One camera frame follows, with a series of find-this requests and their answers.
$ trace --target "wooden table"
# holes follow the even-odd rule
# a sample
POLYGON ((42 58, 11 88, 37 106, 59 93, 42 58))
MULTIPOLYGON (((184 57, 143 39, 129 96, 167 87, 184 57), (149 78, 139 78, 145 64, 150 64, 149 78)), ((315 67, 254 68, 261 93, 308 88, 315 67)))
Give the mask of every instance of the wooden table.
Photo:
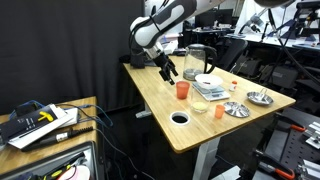
MULTIPOLYGON (((174 80, 176 82, 184 80, 182 78, 184 57, 171 56, 170 58, 175 63, 176 70, 179 73, 179 76, 174 77, 174 80)), ((232 81, 238 82, 237 89, 235 92, 229 91, 231 95, 229 99, 212 101, 209 111, 199 114, 189 107, 191 90, 189 90, 187 99, 177 99, 175 86, 162 80, 158 73, 159 67, 135 69, 129 64, 124 64, 124 66, 142 94, 148 109, 152 112, 172 149, 176 153, 182 153, 201 145, 193 179, 208 179, 211 166, 215 162, 215 154, 221 136, 295 103, 294 99, 269 89, 267 94, 273 98, 274 103, 269 107, 254 105, 247 100, 246 94, 250 91, 260 92, 264 88, 263 86, 215 68, 212 74, 223 79, 224 82, 221 86, 224 89, 227 90, 232 81), (222 119, 215 119, 215 105, 229 101, 247 106, 251 115, 246 118, 236 118, 225 113, 222 119), (185 126, 173 124, 169 120, 169 115, 174 111, 188 113, 191 122, 185 126)))
MULTIPOLYGON (((84 99, 79 99, 75 101, 65 102, 64 104, 72 104, 75 106, 80 106, 83 104, 94 104, 96 105, 96 98, 89 97, 84 99)), ((83 109, 88 115, 95 116, 96 115, 96 108, 90 107, 83 109)), ((8 115, 0 116, 0 123, 5 122, 8 120, 8 115)), ((88 126, 93 126, 93 128, 97 128, 95 121, 88 121, 80 124, 73 125, 72 128, 74 129, 81 129, 88 126)), ((63 131, 67 131, 69 127, 62 128, 63 131)), ((71 139, 67 139, 62 141, 56 145, 48 146, 45 148, 41 148, 38 150, 33 150, 30 152, 21 152, 20 149, 11 146, 9 144, 6 145, 5 149, 0 151, 0 174, 5 172, 11 171, 18 167, 30 164, 32 162, 38 161, 50 155, 56 154, 58 152, 64 151, 71 147, 74 147, 78 144, 87 142, 87 141, 94 141, 97 142, 97 132, 91 131, 80 136, 76 136, 71 139)))

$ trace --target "metal bowl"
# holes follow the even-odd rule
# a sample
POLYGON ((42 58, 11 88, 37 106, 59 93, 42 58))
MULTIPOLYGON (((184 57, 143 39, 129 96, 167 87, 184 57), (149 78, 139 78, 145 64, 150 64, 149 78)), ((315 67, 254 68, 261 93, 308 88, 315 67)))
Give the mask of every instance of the metal bowl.
POLYGON ((226 102, 223 104, 225 112, 235 117, 248 117, 250 116, 249 109, 243 104, 237 102, 226 102))
POLYGON ((260 106, 268 106, 273 103, 273 99, 261 92, 248 92, 247 97, 250 102, 260 106))

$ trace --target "floor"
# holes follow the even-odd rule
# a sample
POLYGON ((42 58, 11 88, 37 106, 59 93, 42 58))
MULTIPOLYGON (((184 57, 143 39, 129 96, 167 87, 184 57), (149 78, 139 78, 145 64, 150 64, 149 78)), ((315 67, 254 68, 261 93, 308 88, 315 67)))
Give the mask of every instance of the floor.
MULTIPOLYGON (((108 113, 114 126, 105 129, 105 135, 128 156, 106 144, 106 179, 151 179, 148 176, 158 180, 192 179, 198 149, 182 154, 173 152, 152 116, 135 118, 135 113, 142 109, 143 104, 140 104, 108 113)), ((271 122, 272 117, 260 119, 222 137, 216 156, 218 161, 209 179, 235 165, 241 169, 245 167, 250 177, 255 170, 250 152, 262 138, 261 131, 271 122)))

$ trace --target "metal plate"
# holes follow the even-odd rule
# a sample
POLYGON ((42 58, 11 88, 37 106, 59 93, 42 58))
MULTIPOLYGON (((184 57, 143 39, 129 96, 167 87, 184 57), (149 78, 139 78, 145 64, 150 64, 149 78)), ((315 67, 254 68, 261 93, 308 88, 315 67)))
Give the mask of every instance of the metal plate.
POLYGON ((249 109, 243 104, 237 102, 226 102, 223 104, 225 112, 235 117, 248 117, 250 116, 249 109))
POLYGON ((268 106, 273 103, 273 99, 270 96, 259 92, 248 92, 247 97, 250 102, 260 106, 268 106))

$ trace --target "round hole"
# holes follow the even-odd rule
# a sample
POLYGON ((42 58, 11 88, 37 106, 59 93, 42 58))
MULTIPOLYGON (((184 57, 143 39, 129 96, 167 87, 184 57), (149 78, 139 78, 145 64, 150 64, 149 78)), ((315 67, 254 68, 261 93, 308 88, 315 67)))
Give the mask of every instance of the round hole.
POLYGON ((185 112, 173 112, 170 114, 170 121, 177 125, 186 125, 190 122, 190 117, 185 112))

